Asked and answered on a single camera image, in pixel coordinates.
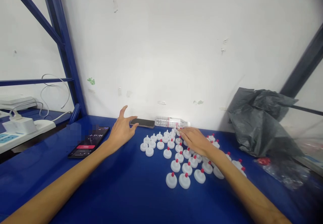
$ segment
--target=red button on phone screen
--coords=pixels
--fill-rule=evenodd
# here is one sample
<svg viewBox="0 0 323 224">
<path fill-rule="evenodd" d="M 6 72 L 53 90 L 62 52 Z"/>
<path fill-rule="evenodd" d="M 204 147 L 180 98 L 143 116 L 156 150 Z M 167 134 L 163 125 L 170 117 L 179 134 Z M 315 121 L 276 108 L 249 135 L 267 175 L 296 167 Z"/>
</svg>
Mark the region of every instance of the red button on phone screen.
<svg viewBox="0 0 323 224">
<path fill-rule="evenodd" d="M 95 145 L 79 145 L 77 149 L 93 149 Z"/>
</svg>

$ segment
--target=smartphone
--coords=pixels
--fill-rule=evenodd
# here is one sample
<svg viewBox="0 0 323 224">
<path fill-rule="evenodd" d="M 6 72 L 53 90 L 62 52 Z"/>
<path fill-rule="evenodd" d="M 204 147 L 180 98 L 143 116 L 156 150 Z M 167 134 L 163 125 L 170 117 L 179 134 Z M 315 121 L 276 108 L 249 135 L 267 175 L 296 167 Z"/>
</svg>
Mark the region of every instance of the smartphone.
<svg viewBox="0 0 323 224">
<path fill-rule="evenodd" d="M 138 118 L 130 121 L 130 125 L 134 125 L 136 123 L 139 123 L 138 126 L 147 127 L 149 129 L 153 129 L 155 127 L 155 121 L 138 119 Z"/>
<path fill-rule="evenodd" d="M 80 144 L 74 148 L 73 151 L 68 155 L 69 158 L 86 158 L 95 149 L 98 148 L 104 136 L 108 133 L 110 127 L 99 127 L 97 130 L 94 130 L 91 135 L 85 137 L 84 141 L 81 141 Z"/>
</svg>

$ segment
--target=bottle label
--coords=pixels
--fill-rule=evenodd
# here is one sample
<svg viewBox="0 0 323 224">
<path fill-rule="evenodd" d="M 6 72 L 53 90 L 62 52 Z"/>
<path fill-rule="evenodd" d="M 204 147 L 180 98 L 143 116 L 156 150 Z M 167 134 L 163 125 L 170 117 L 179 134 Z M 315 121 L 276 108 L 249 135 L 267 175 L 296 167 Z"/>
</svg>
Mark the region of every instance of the bottle label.
<svg viewBox="0 0 323 224">
<path fill-rule="evenodd" d="M 179 129 L 181 127 L 181 120 L 175 118 L 168 118 L 168 127 Z"/>
</svg>

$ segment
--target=person's left hand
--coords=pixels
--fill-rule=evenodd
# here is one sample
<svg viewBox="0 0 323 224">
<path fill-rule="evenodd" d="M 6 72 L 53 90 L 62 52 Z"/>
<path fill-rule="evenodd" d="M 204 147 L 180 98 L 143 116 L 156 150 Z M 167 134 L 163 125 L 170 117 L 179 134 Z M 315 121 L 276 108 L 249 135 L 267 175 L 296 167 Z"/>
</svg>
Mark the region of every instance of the person's left hand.
<svg viewBox="0 0 323 224">
<path fill-rule="evenodd" d="M 98 150 L 100 149 L 99 151 L 104 151 L 107 156 L 116 152 L 121 146 L 129 141 L 130 138 L 134 136 L 135 130 L 139 125 L 139 123 L 136 123 L 130 128 L 129 122 L 136 119 L 137 116 L 125 118 L 124 112 L 127 107 L 128 106 L 126 105 L 121 109 L 119 118 L 114 123 L 109 138 L 98 148 Z"/>
</svg>

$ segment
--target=water bottle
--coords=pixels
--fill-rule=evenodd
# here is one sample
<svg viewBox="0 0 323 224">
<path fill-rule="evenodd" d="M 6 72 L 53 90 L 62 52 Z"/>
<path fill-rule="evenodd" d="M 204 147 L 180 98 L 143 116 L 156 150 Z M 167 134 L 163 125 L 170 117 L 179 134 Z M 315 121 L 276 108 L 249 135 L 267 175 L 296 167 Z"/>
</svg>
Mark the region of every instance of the water bottle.
<svg viewBox="0 0 323 224">
<path fill-rule="evenodd" d="M 155 119 L 155 125 L 156 126 L 162 126 L 162 127 L 170 127 L 170 128 L 184 128 L 187 126 L 191 126 L 190 122 L 186 122 L 182 119 L 172 118 L 172 117 L 163 117 L 163 116 L 157 116 Z"/>
</svg>

